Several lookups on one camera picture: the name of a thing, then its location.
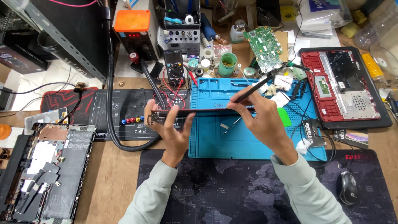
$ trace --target plastic bag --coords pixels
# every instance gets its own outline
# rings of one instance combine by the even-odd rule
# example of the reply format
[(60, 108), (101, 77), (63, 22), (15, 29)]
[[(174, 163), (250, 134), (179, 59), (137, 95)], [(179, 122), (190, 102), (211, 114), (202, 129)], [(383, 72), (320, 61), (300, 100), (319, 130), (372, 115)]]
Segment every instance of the plastic bag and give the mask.
[(296, 22), (299, 27), (301, 25), (302, 32), (334, 29), (352, 21), (344, 0), (295, 1)]

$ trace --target person's left hand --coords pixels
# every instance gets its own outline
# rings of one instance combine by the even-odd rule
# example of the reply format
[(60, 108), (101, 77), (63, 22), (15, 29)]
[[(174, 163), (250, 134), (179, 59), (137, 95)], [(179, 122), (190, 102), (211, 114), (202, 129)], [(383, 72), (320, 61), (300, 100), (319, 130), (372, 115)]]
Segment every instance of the person's left hand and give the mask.
[(195, 116), (195, 113), (190, 113), (187, 116), (187, 119), (184, 123), (184, 128), (181, 132), (178, 132), (174, 128), (173, 124), (176, 120), (179, 106), (174, 105), (171, 108), (163, 125), (160, 125), (157, 122), (151, 122), (151, 110), (157, 109), (158, 105), (156, 104), (155, 100), (148, 100), (148, 103), (145, 107), (145, 119), (147, 119), (145, 124), (157, 131), (166, 142), (166, 150), (163, 153), (162, 162), (169, 167), (175, 168), (184, 156), (185, 151), (188, 149), (189, 135), (191, 133), (192, 120)]

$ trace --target pink cable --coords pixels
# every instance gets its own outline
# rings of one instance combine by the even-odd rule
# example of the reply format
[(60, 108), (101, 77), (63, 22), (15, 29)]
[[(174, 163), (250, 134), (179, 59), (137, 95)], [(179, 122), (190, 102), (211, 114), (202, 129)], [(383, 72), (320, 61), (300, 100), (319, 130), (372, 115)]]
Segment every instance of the pink cable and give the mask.
[(96, 3), (98, 0), (94, 0), (94, 1), (91, 2), (91, 3), (88, 3), (88, 4), (86, 4), (86, 5), (80, 5), (80, 6), (77, 6), (77, 5), (70, 5), (70, 4), (66, 4), (66, 3), (62, 3), (62, 2), (57, 2), (57, 1), (55, 1), (55, 0), (48, 0), (48, 1), (50, 1), (50, 2), (55, 2), (55, 3), (58, 3), (58, 4), (64, 5), (64, 6), (70, 6), (70, 7), (86, 7), (86, 6), (90, 6), (90, 5), (94, 4), (94, 3)]

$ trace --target digital multimeter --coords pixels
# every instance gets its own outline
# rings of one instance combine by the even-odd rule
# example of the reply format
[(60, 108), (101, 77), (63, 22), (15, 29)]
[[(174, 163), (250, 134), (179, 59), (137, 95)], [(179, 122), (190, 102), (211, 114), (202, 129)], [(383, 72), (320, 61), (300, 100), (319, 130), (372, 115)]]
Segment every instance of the digital multimeter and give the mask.
[(185, 84), (182, 51), (180, 49), (164, 51), (164, 63), (166, 64), (169, 85), (179, 85), (180, 82), (177, 81)]

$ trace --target computer mouse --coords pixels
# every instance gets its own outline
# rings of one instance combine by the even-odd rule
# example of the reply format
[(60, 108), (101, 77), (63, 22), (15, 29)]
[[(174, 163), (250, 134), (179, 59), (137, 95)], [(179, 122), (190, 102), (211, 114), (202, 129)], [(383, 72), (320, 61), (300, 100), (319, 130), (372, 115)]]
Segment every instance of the computer mouse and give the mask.
[(352, 173), (344, 171), (337, 178), (337, 194), (344, 204), (354, 204), (360, 199), (360, 188)]

